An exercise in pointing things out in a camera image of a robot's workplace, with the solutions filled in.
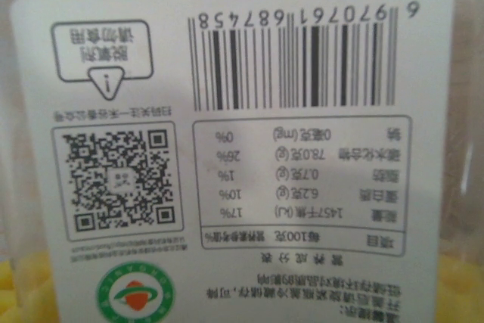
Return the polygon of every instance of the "transparent plastic container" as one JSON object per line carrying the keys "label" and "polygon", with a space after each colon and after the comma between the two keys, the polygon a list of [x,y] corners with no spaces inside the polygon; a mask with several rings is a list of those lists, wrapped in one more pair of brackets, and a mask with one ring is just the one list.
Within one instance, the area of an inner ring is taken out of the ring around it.
{"label": "transparent plastic container", "polygon": [[[23,321],[58,321],[8,9],[0,0],[2,207]],[[442,202],[438,323],[484,319],[484,0],[456,0]]]}

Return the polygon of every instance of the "speech bubble icon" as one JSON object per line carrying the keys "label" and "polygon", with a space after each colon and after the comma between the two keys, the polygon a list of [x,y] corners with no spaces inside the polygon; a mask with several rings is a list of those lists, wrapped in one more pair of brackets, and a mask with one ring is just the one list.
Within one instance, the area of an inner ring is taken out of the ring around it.
{"label": "speech bubble icon", "polygon": [[106,100],[113,100],[121,86],[124,70],[121,67],[93,67],[88,71],[92,82]]}
{"label": "speech bubble icon", "polygon": [[51,35],[59,78],[93,82],[108,101],[123,80],[153,75],[150,29],[143,20],[56,23]]}

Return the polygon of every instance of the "green circular logo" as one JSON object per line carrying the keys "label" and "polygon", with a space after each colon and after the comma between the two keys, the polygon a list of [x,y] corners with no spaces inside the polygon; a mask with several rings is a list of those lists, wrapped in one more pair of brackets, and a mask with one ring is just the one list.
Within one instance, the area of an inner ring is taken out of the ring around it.
{"label": "green circular logo", "polygon": [[116,323],[161,321],[175,300],[168,275],[147,262],[127,262],[108,272],[98,285],[98,307]]}

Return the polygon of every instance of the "white sticker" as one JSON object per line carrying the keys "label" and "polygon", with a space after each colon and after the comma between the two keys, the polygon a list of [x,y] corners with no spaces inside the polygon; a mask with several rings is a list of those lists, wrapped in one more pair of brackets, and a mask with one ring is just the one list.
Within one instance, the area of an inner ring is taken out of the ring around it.
{"label": "white sticker", "polygon": [[17,2],[62,321],[432,321],[452,9]]}

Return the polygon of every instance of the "qr code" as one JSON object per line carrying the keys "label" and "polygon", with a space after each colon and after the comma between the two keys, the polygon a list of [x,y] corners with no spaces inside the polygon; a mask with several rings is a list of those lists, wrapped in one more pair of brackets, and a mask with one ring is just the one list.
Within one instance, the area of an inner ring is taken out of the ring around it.
{"label": "qr code", "polygon": [[56,128],[71,241],[183,229],[172,123]]}

